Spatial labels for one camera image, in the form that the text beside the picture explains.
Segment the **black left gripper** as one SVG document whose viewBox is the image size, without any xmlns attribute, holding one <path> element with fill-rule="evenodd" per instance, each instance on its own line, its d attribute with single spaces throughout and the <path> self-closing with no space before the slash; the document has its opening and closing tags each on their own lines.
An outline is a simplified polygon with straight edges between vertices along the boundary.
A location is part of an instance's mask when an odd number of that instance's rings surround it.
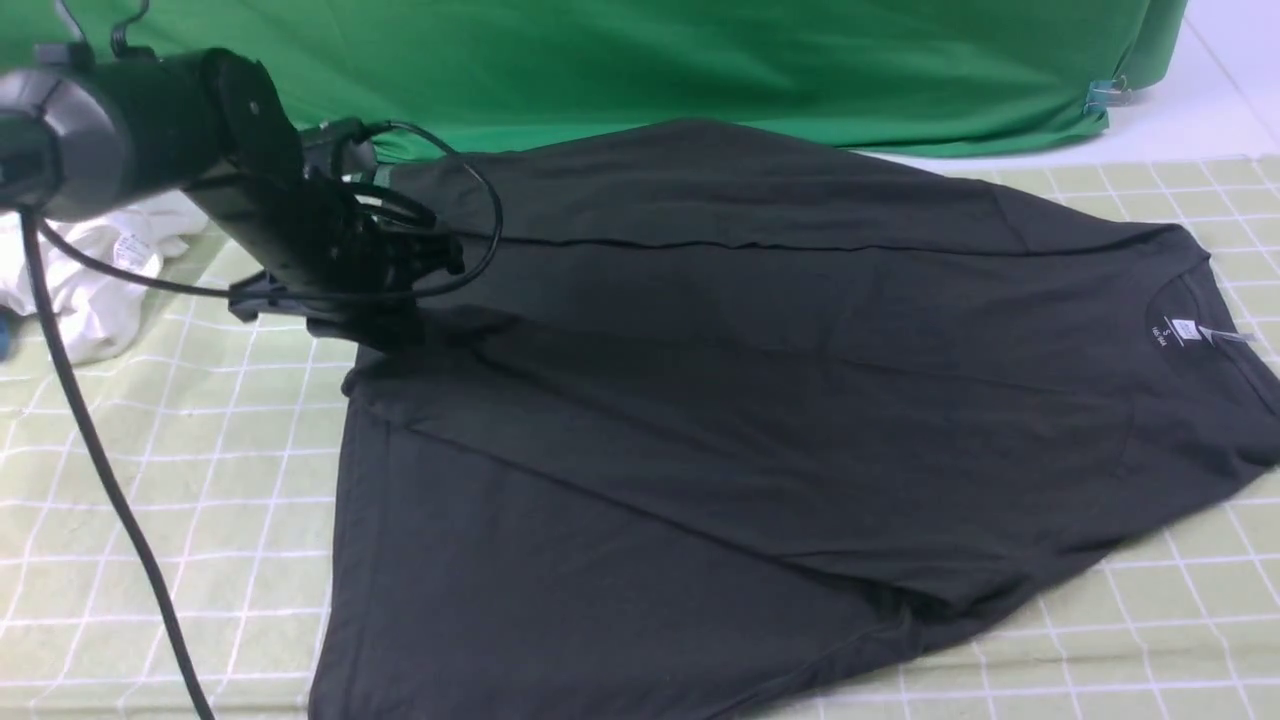
<svg viewBox="0 0 1280 720">
<path fill-rule="evenodd" d="M 316 337 L 384 354 L 417 345 L 424 282 L 444 272 L 439 293 L 462 286 L 463 250 L 422 204 L 343 178 L 346 150 L 375 128 L 347 118 L 296 129 L 265 67 L 227 50 L 193 68 L 223 159 L 187 195 L 261 266 L 230 287 L 229 310 L 301 316 Z"/>
</svg>

